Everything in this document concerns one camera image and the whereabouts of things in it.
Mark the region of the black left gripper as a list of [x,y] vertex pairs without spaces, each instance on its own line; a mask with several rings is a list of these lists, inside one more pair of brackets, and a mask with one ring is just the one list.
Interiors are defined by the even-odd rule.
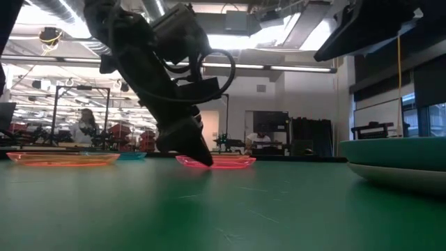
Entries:
[[159,135],[156,146],[159,151],[176,151],[208,167],[213,164],[201,133],[203,122],[198,105],[202,98],[211,101],[222,96],[216,77],[180,86],[175,80],[140,86],[137,96],[139,103],[157,122]]

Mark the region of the pink transparent plastic plate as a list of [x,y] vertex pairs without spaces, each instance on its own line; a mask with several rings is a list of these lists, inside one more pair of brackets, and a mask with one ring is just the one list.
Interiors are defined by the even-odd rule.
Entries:
[[213,164],[207,166],[185,155],[176,156],[176,160],[186,167],[213,169],[244,169],[256,162],[256,158],[248,155],[213,155]]

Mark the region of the blue transparent plastic plate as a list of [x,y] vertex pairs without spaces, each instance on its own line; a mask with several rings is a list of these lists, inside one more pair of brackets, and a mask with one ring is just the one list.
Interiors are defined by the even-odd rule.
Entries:
[[141,160],[146,157],[146,152],[122,152],[118,160]]

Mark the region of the large teal plate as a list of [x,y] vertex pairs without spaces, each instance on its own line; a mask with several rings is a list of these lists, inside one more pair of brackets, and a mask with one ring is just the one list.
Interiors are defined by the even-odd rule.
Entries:
[[446,137],[359,139],[340,149],[354,164],[446,172]]

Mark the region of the orange transparent plastic plate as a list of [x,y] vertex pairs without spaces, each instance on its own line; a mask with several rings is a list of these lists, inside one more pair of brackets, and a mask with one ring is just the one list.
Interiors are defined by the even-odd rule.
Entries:
[[10,160],[33,167],[91,167],[109,165],[118,160],[119,153],[93,152],[9,152]]

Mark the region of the person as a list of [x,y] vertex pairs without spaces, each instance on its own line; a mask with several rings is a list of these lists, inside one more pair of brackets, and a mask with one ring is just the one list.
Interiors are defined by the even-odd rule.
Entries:
[[245,138],[245,155],[251,155],[254,149],[266,147],[261,142],[271,142],[271,139],[264,132],[253,132]]
[[81,117],[70,128],[71,138],[74,143],[92,144],[92,139],[99,133],[99,127],[90,109],[81,110]]

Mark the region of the dark shelf rack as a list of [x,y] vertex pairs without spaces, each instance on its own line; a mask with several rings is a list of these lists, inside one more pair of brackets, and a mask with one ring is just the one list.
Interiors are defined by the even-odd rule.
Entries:
[[290,118],[288,112],[254,111],[254,132],[264,132],[271,142],[261,142],[262,149],[254,149],[253,155],[288,155],[290,149]]

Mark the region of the black equipment rack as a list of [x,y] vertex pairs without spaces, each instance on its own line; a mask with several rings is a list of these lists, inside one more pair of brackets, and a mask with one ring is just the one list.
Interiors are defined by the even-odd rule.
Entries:
[[380,139],[387,138],[389,127],[394,124],[390,123],[379,123],[377,121],[371,121],[368,125],[358,126],[351,129],[353,133],[353,139]]

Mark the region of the window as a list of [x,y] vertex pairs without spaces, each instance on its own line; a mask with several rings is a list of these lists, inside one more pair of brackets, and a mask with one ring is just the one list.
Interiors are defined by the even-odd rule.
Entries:
[[446,103],[416,108],[415,94],[403,96],[404,137],[446,137]]

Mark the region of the grey ceiling unit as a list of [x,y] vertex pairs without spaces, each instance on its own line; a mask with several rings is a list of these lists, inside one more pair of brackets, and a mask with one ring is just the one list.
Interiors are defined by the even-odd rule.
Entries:
[[225,14],[225,33],[246,36],[248,32],[248,14],[245,11],[228,10]]

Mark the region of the large beige plate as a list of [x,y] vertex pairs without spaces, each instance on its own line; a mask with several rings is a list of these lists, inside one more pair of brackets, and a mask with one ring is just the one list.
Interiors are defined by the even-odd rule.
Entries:
[[371,183],[400,190],[446,196],[446,172],[359,165],[348,167]]

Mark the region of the yellow black ceiling reel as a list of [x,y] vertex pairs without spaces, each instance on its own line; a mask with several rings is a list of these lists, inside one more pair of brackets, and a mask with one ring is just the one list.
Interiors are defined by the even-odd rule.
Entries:
[[39,41],[45,45],[55,46],[63,37],[63,31],[55,27],[45,27],[38,35]]

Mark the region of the dark monitor screen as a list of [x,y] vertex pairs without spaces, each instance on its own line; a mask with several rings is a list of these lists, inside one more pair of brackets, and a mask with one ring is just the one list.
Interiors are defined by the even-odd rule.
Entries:
[[0,130],[9,129],[16,105],[16,102],[0,102]]

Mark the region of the white wall board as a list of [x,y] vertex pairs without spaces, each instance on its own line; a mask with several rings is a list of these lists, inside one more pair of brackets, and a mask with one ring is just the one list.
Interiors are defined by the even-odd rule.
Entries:
[[370,105],[354,111],[354,126],[367,126],[370,122],[392,123],[388,125],[388,137],[401,136],[403,129],[400,99],[389,100],[386,102]]

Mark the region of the silver ventilation duct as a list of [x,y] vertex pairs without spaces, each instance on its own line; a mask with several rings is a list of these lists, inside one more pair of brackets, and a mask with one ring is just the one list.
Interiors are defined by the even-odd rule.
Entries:
[[141,2],[150,20],[156,20],[162,17],[167,11],[164,0],[141,0]]
[[57,25],[72,38],[97,55],[109,54],[108,46],[96,40],[89,31],[83,14],[84,0],[25,0],[45,14],[57,19]]

